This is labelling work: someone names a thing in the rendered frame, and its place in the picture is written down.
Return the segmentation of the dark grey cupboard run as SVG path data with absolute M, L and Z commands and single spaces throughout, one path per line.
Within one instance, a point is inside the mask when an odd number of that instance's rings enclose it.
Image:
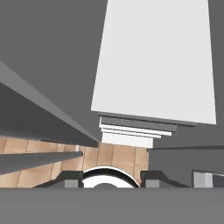
M 0 136 L 88 147 L 100 142 L 1 60 Z

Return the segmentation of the dark grey low cupboard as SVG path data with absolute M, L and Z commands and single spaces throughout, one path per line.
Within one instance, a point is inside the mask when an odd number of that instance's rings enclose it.
M 193 171 L 224 174 L 224 146 L 153 149 L 149 170 L 162 171 L 168 179 L 191 186 Z

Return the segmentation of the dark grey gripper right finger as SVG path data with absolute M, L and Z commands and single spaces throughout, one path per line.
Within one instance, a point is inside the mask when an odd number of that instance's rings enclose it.
M 140 179 L 142 188 L 187 188 L 187 185 L 167 178 L 162 171 L 140 171 Z

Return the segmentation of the white and black round thing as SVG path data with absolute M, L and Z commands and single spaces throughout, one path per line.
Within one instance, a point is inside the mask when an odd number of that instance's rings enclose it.
M 96 166 L 83 172 L 85 188 L 116 189 L 138 188 L 139 184 L 126 171 L 113 166 Z

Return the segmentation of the white tall cabinet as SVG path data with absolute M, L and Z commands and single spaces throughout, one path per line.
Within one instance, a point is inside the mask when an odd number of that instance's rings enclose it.
M 91 109 L 175 124 L 157 147 L 208 144 L 216 125 L 208 0 L 108 0 Z

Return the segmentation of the pale grey small box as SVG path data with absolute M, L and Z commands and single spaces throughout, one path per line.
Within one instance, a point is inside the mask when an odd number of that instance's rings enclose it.
M 192 185 L 194 188 L 224 188 L 224 174 L 195 171 Z

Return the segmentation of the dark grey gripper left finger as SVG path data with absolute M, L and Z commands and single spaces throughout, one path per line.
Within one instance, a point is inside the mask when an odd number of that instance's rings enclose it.
M 36 188 L 83 188 L 82 180 L 83 171 L 62 171 L 56 179 L 36 185 Z

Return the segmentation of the dark grey long panel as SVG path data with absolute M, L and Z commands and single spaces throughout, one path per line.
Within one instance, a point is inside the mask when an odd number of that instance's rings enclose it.
M 0 155 L 0 175 L 82 157 L 81 151 Z

